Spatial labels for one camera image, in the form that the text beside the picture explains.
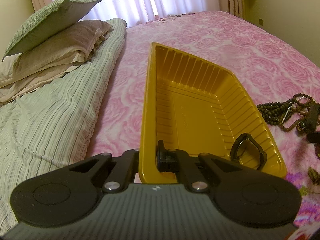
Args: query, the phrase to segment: metal screw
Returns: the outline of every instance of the metal screw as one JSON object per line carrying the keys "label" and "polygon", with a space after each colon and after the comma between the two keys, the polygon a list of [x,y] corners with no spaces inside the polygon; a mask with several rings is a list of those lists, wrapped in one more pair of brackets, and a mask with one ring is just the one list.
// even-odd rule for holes
{"label": "metal screw", "polygon": [[203,181],[196,181],[192,183],[192,187],[196,190],[202,190],[202,189],[206,189],[208,187],[208,184],[206,184]]}
{"label": "metal screw", "polygon": [[120,188],[120,183],[116,181],[109,181],[104,185],[104,187],[109,190],[114,190]]}

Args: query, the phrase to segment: green pillow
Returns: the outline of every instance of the green pillow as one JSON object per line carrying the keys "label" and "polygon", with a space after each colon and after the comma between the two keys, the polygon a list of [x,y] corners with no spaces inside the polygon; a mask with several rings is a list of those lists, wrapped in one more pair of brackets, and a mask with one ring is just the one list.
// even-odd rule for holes
{"label": "green pillow", "polygon": [[75,24],[101,1],[55,0],[42,7],[17,30],[5,50],[4,57],[35,48],[51,36]]}

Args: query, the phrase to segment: black circular joint cover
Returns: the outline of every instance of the black circular joint cover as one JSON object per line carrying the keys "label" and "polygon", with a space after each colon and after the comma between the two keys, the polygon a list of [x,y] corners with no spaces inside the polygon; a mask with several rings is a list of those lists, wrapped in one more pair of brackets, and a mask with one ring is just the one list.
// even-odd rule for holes
{"label": "black circular joint cover", "polygon": [[10,204],[19,222],[57,227],[91,212],[97,200],[97,189],[85,173],[57,170],[19,184]]}
{"label": "black circular joint cover", "polygon": [[223,180],[214,193],[222,214],[249,227],[272,228],[293,222],[301,195],[290,182],[259,171]]}

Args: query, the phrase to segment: green striped bedding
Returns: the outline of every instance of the green striped bedding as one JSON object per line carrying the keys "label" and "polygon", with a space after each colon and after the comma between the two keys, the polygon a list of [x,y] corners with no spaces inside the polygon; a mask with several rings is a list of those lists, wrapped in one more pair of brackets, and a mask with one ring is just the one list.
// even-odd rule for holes
{"label": "green striped bedding", "polygon": [[17,184],[84,159],[124,45],[126,22],[107,22],[110,37],[91,62],[0,108],[0,236],[17,223],[10,208]]}

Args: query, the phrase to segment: rose pattern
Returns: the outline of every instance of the rose pattern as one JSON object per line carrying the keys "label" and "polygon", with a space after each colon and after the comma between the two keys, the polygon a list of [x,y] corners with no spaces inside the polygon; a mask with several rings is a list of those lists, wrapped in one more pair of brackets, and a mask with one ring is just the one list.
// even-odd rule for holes
{"label": "rose pattern", "polygon": [[[203,57],[233,71],[256,104],[285,101],[296,93],[320,102],[320,70],[287,43],[225,12],[168,17],[126,30],[126,44],[101,103],[87,156],[139,148],[149,45],[156,41]],[[320,171],[314,146],[295,130],[270,130],[287,166],[287,180],[297,188],[312,186],[308,167]],[[320,218],[320,194],[303,196],[295,224]]]}

